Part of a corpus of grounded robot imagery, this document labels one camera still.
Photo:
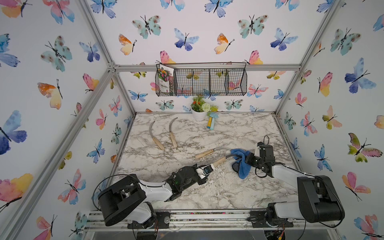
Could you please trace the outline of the blue microfiber rag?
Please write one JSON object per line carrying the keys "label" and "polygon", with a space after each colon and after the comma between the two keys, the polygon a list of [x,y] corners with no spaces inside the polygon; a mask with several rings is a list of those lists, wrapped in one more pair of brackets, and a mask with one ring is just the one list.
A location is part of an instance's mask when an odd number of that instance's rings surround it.
{"label": "blue microfiber rag", "polygon": [[246,151],[243,149],[232,149],[231,154],[234,155],[234,159],[236,160],[232,164],[232,169],[235,173],[238,174],[239,178],[244,180],[251,170],[251,166],[246,163],[247,157],[250,155],[250,151]]}

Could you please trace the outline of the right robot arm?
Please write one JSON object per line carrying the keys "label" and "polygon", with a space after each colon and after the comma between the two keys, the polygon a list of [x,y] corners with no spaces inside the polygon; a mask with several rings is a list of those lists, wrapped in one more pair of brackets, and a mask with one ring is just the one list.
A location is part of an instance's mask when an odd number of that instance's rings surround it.
{"label": "right robot arm", "polygon": [[259,142],[257,150],[259,155],[250,153],[245,163],[265,173],[262,178],[281,180],[298,192],[297,201],[268,204],[266,221],[269,224],[278,225],[288,219],[321,224],[344,220],[345,210],[329,177],[306,174],[277,162],[271,145]]}

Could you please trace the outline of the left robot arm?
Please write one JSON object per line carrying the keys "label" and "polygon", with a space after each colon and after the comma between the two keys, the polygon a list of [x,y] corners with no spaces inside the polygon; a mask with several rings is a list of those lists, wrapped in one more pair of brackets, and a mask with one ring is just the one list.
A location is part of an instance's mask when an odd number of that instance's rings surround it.
{"label": "left robot arm", "polygon": [[140,180],[135,174],[125,175],[98,194],[105,226],[110,227],[127,219],[144,229],[152,227],[158,220],[152,202],[176,200],[194,184],[205,184],[215,169],[214,164],[186,166],[161,183]]}

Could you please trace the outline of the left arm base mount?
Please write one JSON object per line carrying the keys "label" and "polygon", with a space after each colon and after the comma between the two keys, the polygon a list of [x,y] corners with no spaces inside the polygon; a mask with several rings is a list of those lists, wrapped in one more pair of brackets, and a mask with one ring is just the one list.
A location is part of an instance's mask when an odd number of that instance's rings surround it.
{"label": "left arm base mount", "polygon": [[156,212],[151,203],[145,202],[135,208],[126,220],[128,220],[128,229],[168,229],[171,213],[168,211]]}

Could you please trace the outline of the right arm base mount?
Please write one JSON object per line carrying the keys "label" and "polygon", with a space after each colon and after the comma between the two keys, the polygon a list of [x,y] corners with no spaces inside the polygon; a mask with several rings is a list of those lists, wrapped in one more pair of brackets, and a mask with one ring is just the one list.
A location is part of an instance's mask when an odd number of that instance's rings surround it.
{"label": "right arm base mount", "polygon": [[293,228],[294,224],[287,218],[278,217],[275,205],[276,203],[270,203],[265,210],[250,211],[247,221],[252,223],[253,228]]}

